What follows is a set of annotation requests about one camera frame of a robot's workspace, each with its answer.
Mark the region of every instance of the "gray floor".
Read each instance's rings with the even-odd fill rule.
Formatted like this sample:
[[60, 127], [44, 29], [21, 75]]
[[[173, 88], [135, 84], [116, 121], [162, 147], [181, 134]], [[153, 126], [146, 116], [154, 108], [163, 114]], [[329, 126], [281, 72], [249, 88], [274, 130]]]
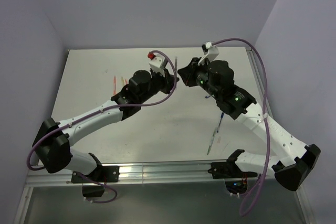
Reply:
[[25, 224], [39, 223], [305, 223], [295, 193], [267, 181], [255, 209], [239, 216], [241, 200], [224, 183], [119, 185], [116, 201], [90, 204], [80, 187], [35, 188]]

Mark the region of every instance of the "gray wall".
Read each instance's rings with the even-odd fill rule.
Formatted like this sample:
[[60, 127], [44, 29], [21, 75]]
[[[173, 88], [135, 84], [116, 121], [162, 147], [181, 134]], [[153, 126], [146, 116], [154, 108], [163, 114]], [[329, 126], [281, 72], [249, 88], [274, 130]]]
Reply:
[[336, 213], [336, 0], [277, 0], [258, 40], [275, 119], [322, 150], [305, 187], [319, 223]]
[[0, 223], [14, 219], [26, 156], [50, 116], [65, 55], [36, 0], [0, 0]]
[[255, 43], [276, 0], [39, 0], [68, 48]]

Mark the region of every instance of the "metal frame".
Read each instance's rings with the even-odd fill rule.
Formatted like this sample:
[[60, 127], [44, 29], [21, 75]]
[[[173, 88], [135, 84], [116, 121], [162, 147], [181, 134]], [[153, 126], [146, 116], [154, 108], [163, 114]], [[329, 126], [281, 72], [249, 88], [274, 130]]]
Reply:
[[[262, 97], [264, 89], [255, 62], [254, 53], [246, 48], [251, 68], [257, 81], [259, 94]], [[272, 116], [269, 103], [266, 103], [268, 114]], [[103, 164], [118, 165], [120, 167], [119, 181], [108, 184], [157, 184], [157, 183], [186, 183], [186, 182], [213, 182], [212, 175], [207, 172], [213, 161], [183, 161], [183, 162], [159, 162], [159, 163], [131, 163], [131, 164]], [[82, 186], [94, 185], [93, 183], [72, 184], [72, 172], [61, 170], [55, 174], [49, 174], [46, 170], [30, 171], [27, 175], [22, 197], [14, 220], [15, 224], [23, 224], [34, 187], [59, 187], [59, 186]], [[307, 199], [304, 187], [297, 190], [298, 203], [301, 206], [306, 223], [315, 224], [316, 220]]]

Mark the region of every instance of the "wall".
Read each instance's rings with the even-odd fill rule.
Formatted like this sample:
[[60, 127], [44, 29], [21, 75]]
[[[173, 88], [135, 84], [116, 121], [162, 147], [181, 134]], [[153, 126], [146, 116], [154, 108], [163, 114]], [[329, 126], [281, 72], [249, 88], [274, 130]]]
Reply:
[[39, 0], [68, 48], [255, 43], [276, 0]]
[[304, 183], [318, 223], [336, 214], [336, 0], [277, 0], [258, 40], [275, 119], [322, 150]]
[[36, 0], [0, 0], [0, 223], [11, 223], [26, 155], [50, 116], [65, 49]]

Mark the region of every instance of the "red cap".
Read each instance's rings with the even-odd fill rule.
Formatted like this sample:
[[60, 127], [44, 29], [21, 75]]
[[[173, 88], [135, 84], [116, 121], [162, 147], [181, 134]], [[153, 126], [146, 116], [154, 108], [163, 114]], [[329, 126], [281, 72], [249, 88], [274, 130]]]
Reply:
[[150, 58], [151, 60], [155, 58], [155, 54], [152, 52], [149, 52], [147, 55], [148, 58]]

